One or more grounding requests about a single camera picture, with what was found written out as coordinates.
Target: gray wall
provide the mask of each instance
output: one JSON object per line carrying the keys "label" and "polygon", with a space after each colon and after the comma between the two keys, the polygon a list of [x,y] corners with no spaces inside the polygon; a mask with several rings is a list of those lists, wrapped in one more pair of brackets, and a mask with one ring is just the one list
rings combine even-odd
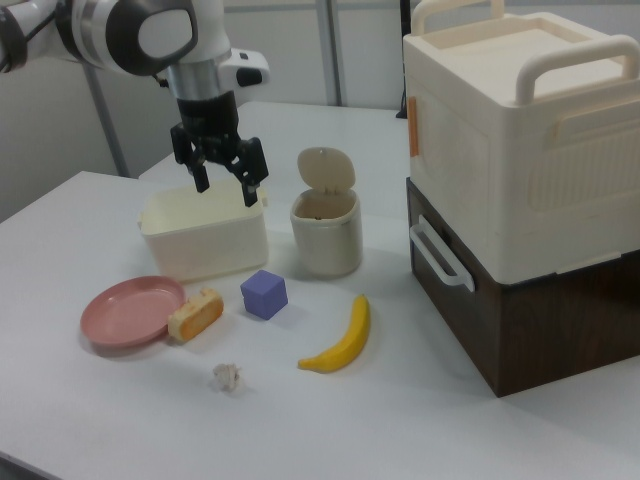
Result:
{"label": "gray wall", "polygon": [[0,221],[81,170],[115,174],[80,65],[42,59],[0,76]]}
{"label": "gray wall", "polygon": [[[239,103],[399,108],[399,0],[224,3],[232,44],[261,51],[272,70],[271,83],[239,93]],[[640,0],[506,4],[508,13],[551,11],[640,40]],[[434,18],[434,28],[483,15],[486,7],[465,7]],[[104,100],[99,110],[96,94]],[[114,159],[121,159],[131,176],[139,176],[171,153],[169,129],[179,121],[168,90],[150,78],[105,71],[85,77],[78,65],[47,59],[0,76],[0,108],[0,221],[80,170],[116,174]]]}

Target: white storage box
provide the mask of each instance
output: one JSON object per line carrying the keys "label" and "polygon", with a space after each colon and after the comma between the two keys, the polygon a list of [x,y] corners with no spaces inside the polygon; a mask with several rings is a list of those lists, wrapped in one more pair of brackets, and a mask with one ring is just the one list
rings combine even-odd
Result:
{"label": "white storage box", "polygon": [[264,264],[269,255],[264,195],[245,207],[235,178],[151,196],[139,226],[162,275],[196,280]]}
{"label": "white storage box", "polygon": [[640,248],[640,46],[551,14],[404,39],[411,180],[502,284]]}

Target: blue block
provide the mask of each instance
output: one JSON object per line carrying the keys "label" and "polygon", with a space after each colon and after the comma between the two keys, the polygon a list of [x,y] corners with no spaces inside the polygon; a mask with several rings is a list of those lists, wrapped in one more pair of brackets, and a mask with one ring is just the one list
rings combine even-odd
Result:
{"label": "blue block", "polygon": [[247,312],[264,320],[269,320],[289,302],[284,278],[266,270],[258,270],[240,285],[240,290]]}

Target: white handle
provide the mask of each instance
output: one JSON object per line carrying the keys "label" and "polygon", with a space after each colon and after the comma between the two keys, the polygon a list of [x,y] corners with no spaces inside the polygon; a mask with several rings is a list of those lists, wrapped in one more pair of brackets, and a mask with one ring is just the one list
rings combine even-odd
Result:
{"label": "white handle", "polygon": [[[442,255],[442,258],[444,258],[453,271],[456,272],[456,275],[449,275],[444,271],[429,251],[429,248],[427,248],[427,246],[422,242],[419,235],[420,233],[427,237],[435,249],[438,250],[438,253]],[[442,283],[449,286],[464,285],[470,292],[475,290],[475,284],[473,283],[473,278],[469,271],[464,268],[464,265],[460,263],[460,260],[458,260],[455,254],[449,249],[449,247],[447,247],[438,233],[422,215],[420,215],[418,223],[409,229],[409,237],[427,263],[431,266],[435,274],[438,275],[438,278],[442,280]]]}
{"label": "white handle", "polygon": [[543,53],[524,64],[516,81],[516,103],[533,101],[536,80],[543,73],[581,63],[624,56],[623,79],[635,79],[640,74],[640,44],[627,35],[614,35],[602,40],[587,40],[555,52]]}
{"label": "white handle", "polygon": [[606,127],[609,134],[640,126],[640,100],[594,109],[563,118],[556,128],[556,142],[569,142],[575,136]]}
{"label": "white handle", "polygon": [[[424,34],[424,21],[430,15],[454,8],[483,3],[487,0],[422,0],[411,16],[411,35]],[[504,0],[489,0],[491,2],[491,16],[502,18],[504,16]]]}

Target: yellow sponge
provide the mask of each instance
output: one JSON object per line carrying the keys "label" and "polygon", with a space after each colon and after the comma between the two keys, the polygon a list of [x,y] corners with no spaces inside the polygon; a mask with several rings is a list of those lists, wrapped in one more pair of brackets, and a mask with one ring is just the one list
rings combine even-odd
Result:
{"label": "yellow sponge", "polygon": [[198,295],[169,316],[169,335],[186,342],[215,322],[224,310],[224,302],[212,288],[203,288]]}

